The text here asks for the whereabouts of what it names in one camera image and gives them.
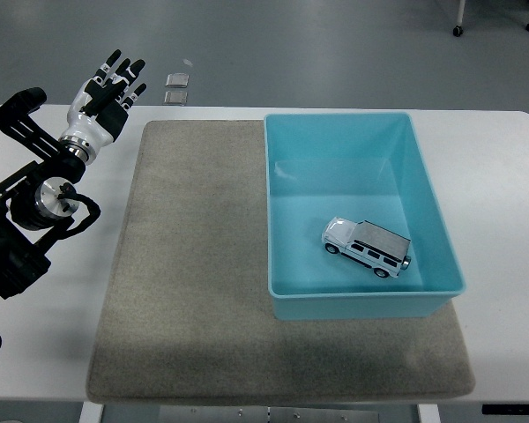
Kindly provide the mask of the white and black hand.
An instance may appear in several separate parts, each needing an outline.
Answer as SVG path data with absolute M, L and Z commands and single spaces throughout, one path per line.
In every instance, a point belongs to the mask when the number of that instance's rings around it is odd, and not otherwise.
M 145 61 L 132 62 L 121 59 L 117 49 L 79 89 L 71 103 L 68 129 L 61 139 L 76 138 L 95 152 L 117 140 L 128 120 L 130 109 L 146 90 L 146 84 L 138 86 L 140 72 Z

